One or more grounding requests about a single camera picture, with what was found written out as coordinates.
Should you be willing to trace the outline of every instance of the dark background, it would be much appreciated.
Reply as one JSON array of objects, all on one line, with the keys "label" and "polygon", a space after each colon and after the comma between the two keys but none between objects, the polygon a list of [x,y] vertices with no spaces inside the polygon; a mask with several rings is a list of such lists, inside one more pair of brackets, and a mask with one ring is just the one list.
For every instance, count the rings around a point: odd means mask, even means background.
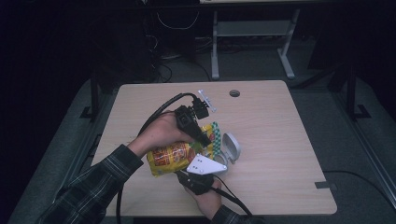
[{"label": "dark background", "polygon": [[[111,4],[130,6],[134,1],[108,1],[106,6]],[[195,35],[211,32],[210,26],[207,29],[210,16],[200,16],[193,31],[177,34],[184,41],[175,41],[169,37],[174,34],[157,29],[155,22],[141,22],[145,13],[81,11],[81,6],[99,5],[67,0],[0,3],[0,223],[7,222],[92,71],[97,72],[104,91],[127,82],[150,82],[155,78],[150,64],[156,63],[158,55],[142,48],[149,44],[144,33],[150,30],[161,35],[165,47],[184,49],[182,53],[193,58],[183,45],[188,46]],[[312,67],[326,68],[352,58],[360,77],[374,88],[394,119],[395,11],[393,1],[304,8],[295,34],[318,40]],[[168,22],[175,19],[166,13],[163,17]],[[194,13],[183,18],[194,18]]]}]

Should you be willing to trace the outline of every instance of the plaid sleeve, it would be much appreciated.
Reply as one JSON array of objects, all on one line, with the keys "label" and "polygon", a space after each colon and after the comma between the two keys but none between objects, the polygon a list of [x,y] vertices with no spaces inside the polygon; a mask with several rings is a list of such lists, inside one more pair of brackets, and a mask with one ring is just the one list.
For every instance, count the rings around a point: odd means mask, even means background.
[{"label": "plaid sleeve", "polygon": [[258,217],[244,218],[225,205],[222,205],[215,216],[212,224],[264,224],[264,220]]},{"label": "plaid sleeve", "polygon": [[98,223],[128,178],[143,162],[121,145],[73,180],[37,223]]}]

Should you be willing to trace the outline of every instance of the table top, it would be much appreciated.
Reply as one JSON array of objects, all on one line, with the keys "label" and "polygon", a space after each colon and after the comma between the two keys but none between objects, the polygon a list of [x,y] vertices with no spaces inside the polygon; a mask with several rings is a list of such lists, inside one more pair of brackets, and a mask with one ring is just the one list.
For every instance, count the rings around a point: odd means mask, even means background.
[{"label": "table top", "polygon": [[[253,215],[324,215],[337,206],[329,189],[317,189],[326,181],[308,139],[304,125],[283,81],[197,82],[133,84],[120,88],[108,118],[93,163],[109,155],[120,144],[138,134],[146,119],[163,103],[181,92],[199,96],[204,90],[217,108],[198,120],[219,124],[222,133],[232,133],[242,147],[235,164],[221,175],[231,191]],[[230,96],[240,91],[239,97]],[[191,105],[184,97],[169,109]],[[125,183],[121,214],[134,217],[201,216],[195,201],[174,174],[154,177],[146,158]],[[116,199],[107,208],[116,214]],[[243,210],[223,198],[239,214]]]}]

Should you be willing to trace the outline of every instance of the gray carpet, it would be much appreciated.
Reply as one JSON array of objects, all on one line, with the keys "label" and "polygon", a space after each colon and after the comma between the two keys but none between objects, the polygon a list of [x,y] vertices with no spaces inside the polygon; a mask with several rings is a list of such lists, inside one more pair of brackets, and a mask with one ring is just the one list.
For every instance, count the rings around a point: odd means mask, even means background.
[{"label": "gray carpet", "polygon": [[[276,48],[280,44],[281,40],[263,40],[260,46],[242,46],[239,52],[224,50],[219,56],[220,80],[281,79],[292,86],[318,72],[306,69],[315,41],[296,40],[292,42],[288,54],[296,78],[288,80],[277,58]],[[178,58],[164,64],[171,70],[161,67],[160,71],[164,77],[172,71],[172,82],[207,81],[206,73],[210,75],[211,71],[209,52],[198,54],[194,63]],[[351,128],[350,120],[338,103],[338,99],[343,99],[345,94],[331,93],[325,88],[329,78],[325,77],[304,90],[292,90],[291,96],[322,170],[343,171],[325,173],[332,184],[332,194],[338,210],[331,216],[282,216],[266,219],[269,223],[394,223],[395,210],[383,196],[364,179],[345,173],[361,175],[381,189],[364,149]],[[101,94],[101,118],[89,123],[88,119],[79,118],[84,107],[90,105],[89,87],[89,82],[81,87],[9,223],[33,223],[50,205],[70,164],[73,164],[76,150],[90,147],[94,137],[103,130],[116,93]],[[357,103],[365,105],[372,116],[371,119],[360,119],[358,125],[389,174],[396,176],[396,123],[375,99],[371,88],[360,80]],[[133,221],[130,217],[124,218],[124,223],[156,222],[158,219],[136,218]],[[185,222],[193,223],[188,219],[162,219],[162,223]],[[115,218],[107,217],[103,223],[115,223]]]}]

